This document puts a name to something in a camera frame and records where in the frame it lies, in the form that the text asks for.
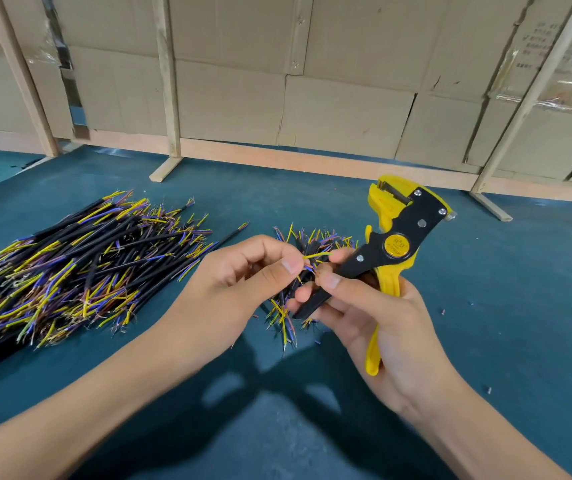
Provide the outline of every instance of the wire scrap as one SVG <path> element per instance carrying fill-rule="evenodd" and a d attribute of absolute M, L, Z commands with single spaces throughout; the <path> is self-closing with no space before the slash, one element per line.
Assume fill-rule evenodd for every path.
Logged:
<path fill-rule="evenodd" d="M 266 307 L 264 304 L 268 328 L 273 328 L 277 335 L 281 336 L 283 352 L 285 353 L 288 344 L 297 347 L 297 335 L 290 319 L 290 313 L 286 308 L 287 301 L 295 296 L 297 288 L 315 280 L 317 266 L 328 262 L 328 257 L 332 250 L 346 247 L 356 249 L 359 241 L 353 242 L 352 237 L 342 237 L 335 231 L 331 232 L 325 229 L 323 231 L 314 229 L 309 235 L 306 234 L 303 228 L 295 232 L 292 224 L 286 237 L 277 227 L 274 229 L 277 239 L 282 242 L 292 243 L 304 255 L 304 258 L 308 260 L 304 265 L 304 270 L 299 273 L 296 279 L 269 300 L 268 303 L 272 305 L 272 309 L 270 305 Z M 314 320 L 308 318 L 302 322 L 301 328 L 305 329 L 313 323 Z"/>
<path fill-rule="evenodd" d="M 0 360 L 24 346 L 61 342 L 81 327 L 123 330 L 172 280 L 181 281 L 218 242 L 180 209 L 115 192 L 0 251 Z"/>

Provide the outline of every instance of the wooden foot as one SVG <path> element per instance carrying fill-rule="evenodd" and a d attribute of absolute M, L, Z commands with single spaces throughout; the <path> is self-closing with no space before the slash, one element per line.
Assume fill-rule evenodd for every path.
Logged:
<path fill-rule="evenodd" d="M 488 197 L 484 194 L 476 193 L 476 192 L 468 192 L 472 198 L 482 204 L 488 211 L 497 217 L 501 222 L 510 222 L 513 220 L 506 212 L 504 212 L 499 206 L 494 204 Z"/>
<path fill-rule="evenodd" d="M 170 172 L 179 164 L 183 158 L 170 157 L 161 166 L 150 174 L 150 180 L 152 182 L 163 182 Z"/>

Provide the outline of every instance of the person's right hand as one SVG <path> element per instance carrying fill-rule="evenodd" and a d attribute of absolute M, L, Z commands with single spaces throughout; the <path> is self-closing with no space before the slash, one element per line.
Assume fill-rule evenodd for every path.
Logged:
<path fill-rule="evenodd" d="M 400 278 L 401 296 L 383 294 L 360 280 L 341 278 L 333 269 L 353 249 L 330 254 L 330 264 L 318 267 L 315 284 L 332 298 L 312 315 L 335 332 L 373 393 L 388 408 L 410 420 L 429 413 L 435 399 L 458 373 L 435 334 L 417 289 Z M 308 300 L 313 283 L 300 287 L 288 308 L 296 311 Z M 366 350 L 379 324 L 378 343 L 384 367 L 377 376 L 365 372 Z"/>

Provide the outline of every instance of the plastic wrap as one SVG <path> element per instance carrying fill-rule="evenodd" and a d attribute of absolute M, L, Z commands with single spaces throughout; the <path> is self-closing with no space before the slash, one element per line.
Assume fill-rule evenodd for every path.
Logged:
<path fill-rule="evenodd" d="M 42 1 L 3 1 L 26 60 L 59 65 L 57 48 L 50 31 L 50 21 Z"/>
<path fill-rule="evenodd" d="M 572 9 L 572 0 L 535 0 L 517 29 L 490 96 L 521 101 L 552 48 Z M 538 105 L 572 112 L 572 44 L 538 101 Z"/>

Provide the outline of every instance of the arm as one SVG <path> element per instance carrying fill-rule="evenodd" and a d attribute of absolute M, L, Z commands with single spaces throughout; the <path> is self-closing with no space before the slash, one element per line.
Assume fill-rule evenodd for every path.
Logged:
<path fill-rule="evenodd" d="M 333 251 L 343 262 L 353 250 Z M 332 298 L 313 315 L 337 334 L 375 395 L 409 421 L 461 479 L 569 479 L 485 402 L 454 369 L 435 334 L 422 297 L 402 280 L 401 297 L 318 268 L 316 283 Z M 310 297 L 312 283 L 297 290 L 290 310 Z M 383 370 L 365 374 L 370 337 L 379 325 Z"/>
<path fill-rule="evenodd" d="M 125 420 L 234 344 L 303 264 L 293 246 L 266 236 L 211 253 L 146 333 L 0 425 L 0 480 L 70 475 Z"/>

